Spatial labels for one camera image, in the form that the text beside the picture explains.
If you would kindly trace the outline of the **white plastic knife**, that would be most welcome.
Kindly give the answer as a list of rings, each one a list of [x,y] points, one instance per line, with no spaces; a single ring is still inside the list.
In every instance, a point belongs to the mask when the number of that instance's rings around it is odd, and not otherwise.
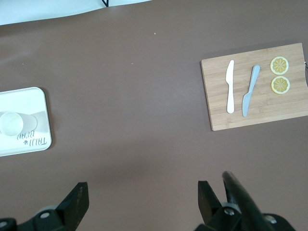
[[[230,60],[226,71],[226,83],[228,84],[228,97],[227,97],[227,113],[234,113],[234,93],[233,93],[233,71],[234,60]]]

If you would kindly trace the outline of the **white plastic cup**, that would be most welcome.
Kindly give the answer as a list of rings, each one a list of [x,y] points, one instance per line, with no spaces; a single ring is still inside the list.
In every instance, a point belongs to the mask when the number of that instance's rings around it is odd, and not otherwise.
[[[0,132],[6,136],[12,137],[33,131],[37,124],[37,119],[33,115],[0,112]]]

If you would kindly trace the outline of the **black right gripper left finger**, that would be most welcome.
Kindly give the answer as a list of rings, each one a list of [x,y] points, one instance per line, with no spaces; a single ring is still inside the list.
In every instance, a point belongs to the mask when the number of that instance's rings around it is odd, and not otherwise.
[[[34,230],[76,231],[88,208],[88,184],[79,182],[55,209],[46,209],[34,217]]]

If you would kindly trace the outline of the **white tray with bear print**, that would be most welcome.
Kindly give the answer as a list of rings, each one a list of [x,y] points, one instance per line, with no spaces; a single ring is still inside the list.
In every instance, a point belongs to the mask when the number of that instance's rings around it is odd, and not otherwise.
[[[0,112],[17,112],[33,115],[37,127],[17,136],[0,132],[0,156],[43,151],[50,147],[51,129],[45,94],[38,87],[0,92]]]

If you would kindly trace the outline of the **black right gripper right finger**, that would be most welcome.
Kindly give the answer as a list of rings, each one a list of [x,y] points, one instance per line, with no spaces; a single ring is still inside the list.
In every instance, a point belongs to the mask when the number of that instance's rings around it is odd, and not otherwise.
[[[198,182],[198,206],[204,222],[194,231],[240,231],[241,213],[238,206],[221,203],[208,181]]]

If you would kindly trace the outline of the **yellow lemon slice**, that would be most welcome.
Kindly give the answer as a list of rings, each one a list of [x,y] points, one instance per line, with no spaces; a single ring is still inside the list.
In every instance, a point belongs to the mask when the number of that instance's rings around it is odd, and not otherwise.
[[[276,94],[285,94],[290,89],[290,81],[284,76],[277,76],[271,82],[271,89]]]
[[[276,75],[283,75],[285,74],[289,69],[289,62],[286,58],[282,56],[277,56],[272,59],[270,63],[270,69],[272,73]]]

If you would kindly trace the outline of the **bamboo cutting board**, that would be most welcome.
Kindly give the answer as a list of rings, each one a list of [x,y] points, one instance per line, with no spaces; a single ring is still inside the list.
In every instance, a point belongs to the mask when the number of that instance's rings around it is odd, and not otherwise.
[[[284,74],[290,81],[285,94],[277,94],[271,82],[277,77],[270,69],[275,57],[284,57],[289,69]],[[234,112],[227,112],[229,85],[227,68],[234,61]],[[252,90],[247,116],[243,116],[243,97],[249,91],[254,65],[260,72]],[[213,131],[308,116],[308,86],[306,84],[302,43],[248,51],[201,61],[205,93]]]

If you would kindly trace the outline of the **grey plastic knife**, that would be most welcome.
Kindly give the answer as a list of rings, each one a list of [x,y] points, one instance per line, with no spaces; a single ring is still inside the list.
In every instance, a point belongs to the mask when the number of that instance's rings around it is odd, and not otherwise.
[[[255,83],[257,81],[259,72],[260,72],[260,65],[258,65],[258,64],[254,65],[253,68],[252,68],[252,72],[251,72],[251,78],[250,78],[250,83],[249,83],[249,87],[248,87],[248,92],[243,96],[243,100],[242,100],[243,117],[247,117],[247,115],[248,115],[248,109],[249,109],[249,104],[250,104],[250,100],[251,100],[251,97],[252,97],[252,92],[253,92]]]

